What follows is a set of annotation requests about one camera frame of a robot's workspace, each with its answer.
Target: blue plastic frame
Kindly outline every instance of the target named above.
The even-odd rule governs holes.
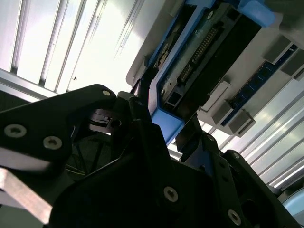
[[[161,82],[161,79],[166,75],[168,72],[170,66],[174,62],[175,58],[178,56],[179,51],[181,50],[182,46],[187,41],[190,34],[195,29],[197,23],[202,18],[203,13],[206,8],[211,8],[214,4],[215,0],[187,0],[185,4],[189,5],[196,5],[196,9],[194,10],[192,16],[190,17],[187,25],[185,26],[184,30],[182,31],[180,37],[176,41],[174,47],[172,48],[170,54],[168,55],[164,65],[158,72],[158,74],[155,76],[155,78],[152,80],[150,84],[150,90],[149,90],[149,111],[152,117],[153,123],[160,126],[163,137],[166,141],[166,144],[168,145],[176,136],[177,134],[182,130],[185,123],[182,119],[170,114],[169,112],[163,110],[161,108],[160,103],[160,90],[159,90],[159,84]],[[177,16],[171,23],[169,29],[166,32],[165,37],[162,39],[162,42],[159,44],[157,49],[155,50],[154,54],[152,55],[151,59],[149,60],[148,65],[150,66],[154,61],[155,58],[158,55],[158,52],[165,41],[170,29],[172,28]]]
[[[155,124],[158,124],[161,128],[163,137],[168,145],[183,129],[185,123],[182,119],[170,114],[169,112],[165,111],[161,107],[160,102],[160,82],[162,78],[168,72],[170,66],[174,62],[175,58],[178,56],[181,48],[186,43],[188,37],[191,35],[193,30],[195,29],[197,23],[203,16],[205,9],[211,8],[216,0],[186,0],[186,5],[195,5],[196,8],[190,17],[187,25],[185,26],[184,30],[182,31],[180,37],[176,41],[174,47],[172,48],[171,52],[169,53],[164,65],[157,73],[155,78],[152,80],[150,84],[149,90],[149,111],[152,117],[152,121]],[[247,17],[251,18],[253,21],[258,23],[259,25],[266,27],[270,25],[274,19],[274,14],[267,8],[263,3],[264,0],[226,0],[227,2],[231,2],[235,4],[238,11],[245,14]],[[151,67],[151,64],[155,62],[158,53],[169,34],[172,26],[174,25],[176,18],[178,15],[172,20],[172,23],[169,26],[165,36],[163,37],[162,41],[156,48],[155,52],[153,53],[152,57],[149,59],[148,67]]]

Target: blue clip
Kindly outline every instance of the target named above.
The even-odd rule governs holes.
[[[241,0],[237,10],[262,27],[268,27],[276,19],[264,0]]]

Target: bolt head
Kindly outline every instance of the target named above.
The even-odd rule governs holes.
[[[20,124],[10,124],[4,128],[4,133],[10,138],[21,138],[27,133],[27,129]]]
[[[239,155],[237,153],[233,153],[233,156],[236,158],[236,159],[239,159]]]
[[[234,224],[236,224],[237,226],[240,226],[240,225],[241,225],[241,223],[242,223],[241,218],[239,217],[239,215],[238,215],[234,210],[229,209],[229,210],[227,211],[227,214],[228,214],[230,220],[231,220]]]
[[[56,136],[48,136],[43,140],[43,146],[50,150],[58,150],[62,146],[62,141]]]
[[[177,191],[170,186],[167,186],[163,189],[163,194],[165,198],[172,203],[175,203],[179,199]]]
[[[212,16],[213,16],[213,11],[211,11],[211,12],[208,14],[207,20],[209,20],[210,18],[212,18]]]
[[[103,90],[103,94],[106,95],[106,96],[111,95],[110,92],[109,92],[109,91],[106,91],[106,90]]]
[[[211,141],[214,141],[214,138],[211,136],[211,135],[207,135],[207,137],[211,140]]]

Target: black cable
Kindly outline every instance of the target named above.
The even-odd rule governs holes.
[[[84,158],[81,154],[80,147],[79,147],[78,143],[76,144],[76,150],[77,150],[77,153],[78,153],[78,156],[79,156],[79,159],[80,159],[81,166],[84,169],[84,173],[85,173],[85,175],[87,175],[88,172],[87,172],[87,168],[86,168],[86,163],[85,163],[85,160],[84,160]]]

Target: hole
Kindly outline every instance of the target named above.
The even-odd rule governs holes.
[[[229,10],[227,17],[229,17],[231,20],[235,21],[239,16],[239,12],[237,12],[235,9]]]
[[[168,190],[167,193],[170,197],[174,197],[174,192],[172,190]]]
[[[19,128],[17,128],[17,127],[12,127],[10,129],[10,132],[11,133],[15,133],[15,134],[19,134],[19,133],[21,133],[21,130]]]
[[[171,103],[172,105],[176,105],[176,103],[179,101],[180,98],[181,98],[180,94],[173,92],[168,102]]]
[[[48,141],[49,144],[52,144],[52,145],[57,145],[57,141],[55,139],[51,139]]]
[[[205,168],[204,165],[201,165],[201,166],[199,167],[199,169],[201,169],[201,170],[203,170],[203,171],[206,171],[206,168]]]
[[[112,121],[112,123],[111,123],[111,127],[112,127],[112,128],[119,127],[120,125],[122,125],[122,122],[121,122],[120,120],[114,120],[114,121]]]
[[[228,182],[227,177],[222,176],[222,178],[223,178],[224,182]]]
[[[235,221],[238,221],[238,218],[235,214],[232,214],[232,218],[235,220]]]

